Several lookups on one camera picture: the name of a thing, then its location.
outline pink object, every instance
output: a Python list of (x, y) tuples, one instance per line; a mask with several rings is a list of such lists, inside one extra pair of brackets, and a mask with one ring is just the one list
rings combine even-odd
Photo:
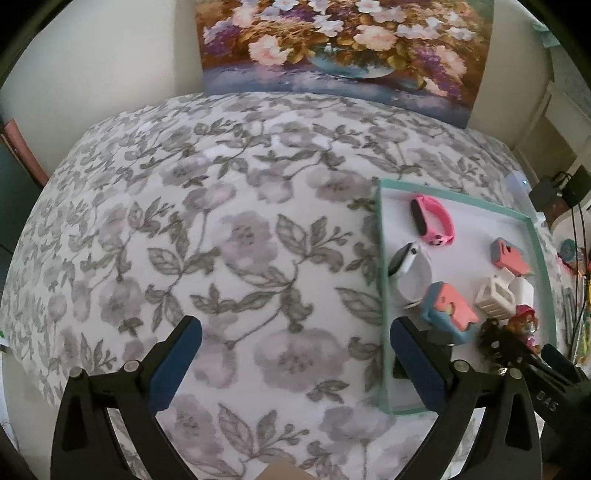
[(447, 313), (462, 332), (468, 330), (471, 323), (478, 323), (478, 315), (449, 283), (443, 283), (433, 306), (438, 312)]
[(503, 238), (497, 238), (492, 244), (492, 262), (498, 268), (506, 268), (519, 277), (530, 273), (530, 266), (523, 260), (519, 249)]
[(47, 185), (49, 177), (47, 176), (47, 173), (43, 171), (39, 162), (35, 158), (35, 155), (33, 155), (33, 152), (28, 147), (27, 142), (25, 142), (25, 139), (22, 137), (21, 131), (18, 129), (14, 118), (11, 118), (8, 123), (4, 125), (4, 130), (6, 130), (6, 135), (8, 136), (11, 147), (16, 150), (18, 158), (21, 159), (27, 170), (40, 185), (43, 187)]
[[(438, 200), (428, 195), (416, 195), (411, 200), (411, 213), (418, 233), (426, 243), (429, 245), (451, 245), (453, 243), (456, 231), (453, 227), (452, 217)], [(443, 232), (438, 232), (430, 224), (427, 213), (432, 213), (437, 217), (443, 227)]]
[(530, 307), (529, 305), (517, 305), (517, 309), (515, 312), (516, 317), (521, 317), (522, 315), (525, 315), (526, 313), (534, 313), (535, 314), (535, 310), (532, 307)]

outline doll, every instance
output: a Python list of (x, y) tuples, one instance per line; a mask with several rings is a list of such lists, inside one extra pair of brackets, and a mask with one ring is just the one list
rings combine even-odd
[(539, 355), (541, 348), (535, 343), (534, 333), (538, 329), (535, 311), (528, 305), (517, 305), (517, 312), (505, 326), (521, 340), (532, 353)]

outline white wall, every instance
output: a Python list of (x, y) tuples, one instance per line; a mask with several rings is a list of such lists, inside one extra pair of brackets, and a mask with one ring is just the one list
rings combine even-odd
[(25, 50), (0, 111), (51, 174), (91, 125), (200, 85), (193, 0), (74, 0)]
[[(496, 0), (491, 49), (470, 127), (510, 147), (542, 96), (546, 52), (515, 0)], [(74, 0), (35, 38), (0, 90), (51, 174), (94, 123), (200, 90), (193, 0)]]
[(496, 0), (485, 74), (468, 126), (513, 148), (550, 79), (549, 53), (528, 14), (515, 0)]

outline black watch face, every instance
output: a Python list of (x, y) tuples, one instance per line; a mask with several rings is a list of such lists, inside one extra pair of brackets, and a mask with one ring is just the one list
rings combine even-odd
[[(388, 276), (391, 277), (392, 275), (394, 275), (398, 270), (400, 270), (400, 266), (402, 266), (402, 262), (404, 262), (404, 259), (406, 258), (408, 251), (411, 249), (412, 244), (406, 244), (404, 245), (404, 247), (402, 247), (400, 250), (398, 250), (394, 256), (392, 257), (392, 260), (390, 260), (390, 263), (388, 264)], [(413, 248), (413, 251), (411, 252), (413, 255), (417, 254), (417, 250)]]
[(418, 234), (420, 236), (425, 235), (427, 233), (427, 222), (425, 222), (423, 211), (416, 199), (410, 202), (410, 212), (413, 214), (414, 224), (417, 226)]

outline white tray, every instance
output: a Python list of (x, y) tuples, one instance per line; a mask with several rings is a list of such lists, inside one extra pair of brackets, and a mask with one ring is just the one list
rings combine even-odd
[[(450, 213), (456, 229), (456, 239), (452, 245), (431, 247), (419, 239), (410, 212), (410, 200), (416, 193), (437, 197)], [(390, 298), (388, 263), (409, 242), (421, 242), (421, 246), (428, 251), (433, 281), (452, 284), (472, 306), (482, 280), (498, 271), (491, 263), (491, 243), (496, 238), (503, 237), (518, 247), (533, 273), (527, 280), (535, 289), (534, 310), (540, 321), (536, 341), (540, 345), (556, 345), (556, 320), (550, 279), (538, 236), (528, 216), (460, 193), (403, 181), (382, 180), (377, 195), (382, 244), (384, 380), (380, 407), (383, 411), (410, 414), (425, 410), (411, 381), (392, 377), (395, 360), (389, 340), (392, 321), (399, 316), (408, 316), (419, 328), (424, 326), (420, 320), (420, 307), (403, 310)], [(475, 306), (473, 309), (481, 321), (486, 319), (484, 312)], [(452, 360), (459, 358), (468, 361), (475, 370), (489, 369), (488, 363), (476, 349), (475, 342), (454, 347)]]

